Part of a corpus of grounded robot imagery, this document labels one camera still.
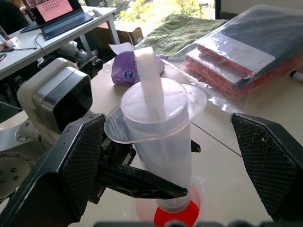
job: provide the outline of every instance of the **table surface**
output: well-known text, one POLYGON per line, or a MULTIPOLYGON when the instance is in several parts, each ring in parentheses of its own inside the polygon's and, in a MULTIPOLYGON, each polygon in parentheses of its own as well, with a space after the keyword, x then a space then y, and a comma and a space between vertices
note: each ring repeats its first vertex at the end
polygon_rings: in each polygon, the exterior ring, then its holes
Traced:
MULTIPOLYGON (((93 94, 91 111, 95 113, 108 114, 115 106, 120 105, 121 96, 128 89, 113 84, 111 63, 112 61, 105 64, 91 82, 93 94)), ((169 66, 166 66, 164 77, 187 83, 169 66)), ((20 112, 0 124, 0 130, 15 126, 26 118, 25 112, 20 112)), ((191 136, 201 145, 201 153, 192 155, 192 168, 193 177, 199 179, 204 191, 201 209, 203 220, 224 224, 234 220, 245 220, 254 225, 271 220, 246 173, 242 158, 193 124, 191 136)), ((142 167, 138 156, 132 165, 142 167)), ((132 220, 132 200, 123 194, 106 189, 99 204, 89 202, 80 223, 70 226, 92 227, 97 221, 132 220)))
MULTIPOLYGON (((82 7, 85 12, 93 10, 95 7, 82 7)), ((23 51, 13 51, 7 53, 7 57, 0 62, 0 79, 3 79, 10 74, 20 70, 21 68, 29 65, 30 63, 36 61, 37 59, 44 57, 45 53, 48 54, 61 45, 79 37, 80 35, 92 30, 93 28, 106 22, 108 16, 116 11, 116 8, 100 8, 99 11, 103 14, 100 17, 95 17, 93 20, 79 25, 78 27, 71 29, 61 35, 58 35, 52 39, 45 40, 41 34, 40 29, 36 29, 30 32, 20 33, 19 31, 10 35, 10 37, 16 36, 18 38, 16 49, 36 47, 36 50, 23 50, 23 51), (35 38, 40 44, 42 49, 35 43, 35 38)))

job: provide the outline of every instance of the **table leg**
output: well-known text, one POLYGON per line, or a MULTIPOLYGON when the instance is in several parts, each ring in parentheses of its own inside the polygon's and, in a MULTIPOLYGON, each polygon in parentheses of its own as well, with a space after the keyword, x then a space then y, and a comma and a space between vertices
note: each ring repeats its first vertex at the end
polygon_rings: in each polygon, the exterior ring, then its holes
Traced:
POLYGON ((112 37, 112 41, 114 42, 114 44, 120 44, 120 40, 118 37, 118 33, 114 24, 114 15, 108 15, 108 22, 107 22, 108 28, 109 28, 109 32, 110 32, 110 36, 112 37))
POLYGON ((85 38, 85 35, 80 35, 79 36, 82 44, 83 44, 83 47, 84 47, 84 50, 86 51, 87 55, 89 58, 92 58, 93 57, 93 54, 91 53, 91 50, 90 50, 90 47, 89 47, 89 44, 85 38))

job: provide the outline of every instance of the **laptop keyboard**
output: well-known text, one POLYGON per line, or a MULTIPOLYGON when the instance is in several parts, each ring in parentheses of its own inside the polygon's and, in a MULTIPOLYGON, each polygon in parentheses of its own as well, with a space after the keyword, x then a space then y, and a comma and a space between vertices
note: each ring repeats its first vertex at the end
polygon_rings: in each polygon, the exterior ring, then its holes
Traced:
POLYGON ((50 32, 52 32, 52 31, 54 31, 54 30, 56 30, 56 29, 58 29, 60 27, 63 27, 65 25, 68 25, 69 23, 72 23, 72 22, 74 22, 76 20, 79 20, 80 18, 85 17, 86 15, 87 15, 86 13, 81 13, 81 14, 75 16, 75 17, 72 17, 72 18, 70 18, 68 20, 65 20, 65 21, 63 21, 63 22, 61 22, 61 23, 59 23, 57 25, 54 25, 54 26, 52 26, 50 28, 45 29, 44 32, 45 33, 50 33, 50 32))

